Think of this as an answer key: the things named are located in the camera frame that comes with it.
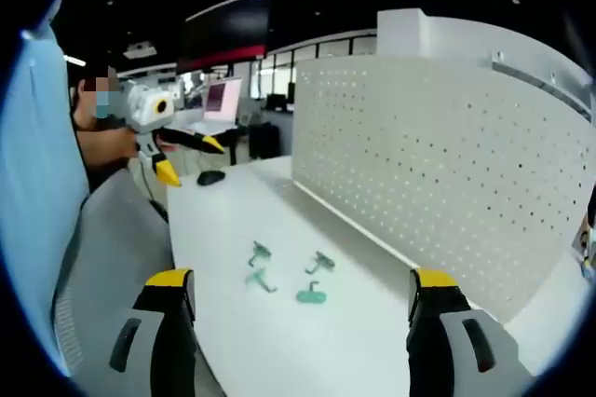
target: light blue panel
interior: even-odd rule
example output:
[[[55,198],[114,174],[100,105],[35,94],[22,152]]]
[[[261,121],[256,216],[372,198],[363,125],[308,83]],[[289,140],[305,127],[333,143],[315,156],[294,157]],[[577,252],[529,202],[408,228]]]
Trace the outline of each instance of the light blue panel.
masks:
[[[24,48],[0,116],[0,246],[32,328],[66,373],[50,317],[88,181],[70,120],[66,63],[47,27]]]

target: laptop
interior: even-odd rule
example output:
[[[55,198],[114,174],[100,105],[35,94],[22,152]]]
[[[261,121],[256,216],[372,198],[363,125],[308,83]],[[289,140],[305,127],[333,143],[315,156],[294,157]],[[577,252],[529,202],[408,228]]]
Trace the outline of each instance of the laptop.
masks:
[[[203,120],[189,127],[209,136],[234,129],[241,85],[242,77],[229,77],[211,83],[203,96]]]

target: green clip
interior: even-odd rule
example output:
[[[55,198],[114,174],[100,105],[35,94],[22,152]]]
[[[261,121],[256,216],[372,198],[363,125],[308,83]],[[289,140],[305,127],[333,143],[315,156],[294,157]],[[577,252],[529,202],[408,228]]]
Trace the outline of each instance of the green clip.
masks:
[[[266,283],[264,283],[264,268],[257,269],[254,273],[250,274],[245,280],[244,283],[250,282],[257,282],[261,287],[268,293],[274,293],[278,290],[277,287],[269,287]]]
[[[317,271],[319,267],[325,267],[325,268],[331,270],[331,269],[333,269],[333,267],[335,267],[335,262],[333,262],[325,254],[317,251],[317,264],[315,265],[315,267],[313,269],[306,269],[305,271],[308,274],[315,274],[315,271]]]
[[[305,302],[309,304],[322,304],[327,300],[327,295],[323,292],[316,292],[315,285],[318,284],[317,281],[310,282],[310,287],[308,290],[302,290],[302,292],[298,292],[296,295],[296,300],[298,302]]]
[[[267,250],[258,241],[254,242],[254,248],[252,248],[252,249],[254,251],[254,255],[251,257],[251,260],[249,260],[249,265],[251,267],[254,267],[254,261],[256,260],[257,257],[264,257],[265,259],[268,259],[269,257],[271,257],[271,252],[269,250]]]

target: computer mouse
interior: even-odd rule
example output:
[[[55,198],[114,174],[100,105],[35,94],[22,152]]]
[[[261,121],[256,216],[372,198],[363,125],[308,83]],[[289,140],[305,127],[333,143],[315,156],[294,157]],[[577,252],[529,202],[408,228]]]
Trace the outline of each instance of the computer mouse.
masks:
[[[202,171],[198,175],[196,183],[198,185],[212,185],[213,183],[222,181],[223,178],[225,178],[225,173],[222,171]]]

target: white table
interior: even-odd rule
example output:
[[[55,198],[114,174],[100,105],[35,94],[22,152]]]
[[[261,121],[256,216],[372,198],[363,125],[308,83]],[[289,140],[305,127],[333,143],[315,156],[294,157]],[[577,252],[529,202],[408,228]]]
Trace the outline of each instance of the white table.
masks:
[[[196,176],[169,187],[176,267],[195,271],[195,332],[229,397],[408,395],[409,268],[298,189],[290,158],[235,166],[215,185]],[[273,253],[266,281],[245,285],[255,269],[252,241]],[[305,274],[315,251],[334,272]],[[320,281],[328,300],[295,296]],[[506,328],[520,358],[538,374],[573,328],[588,285],[565,253],[530,305]]]

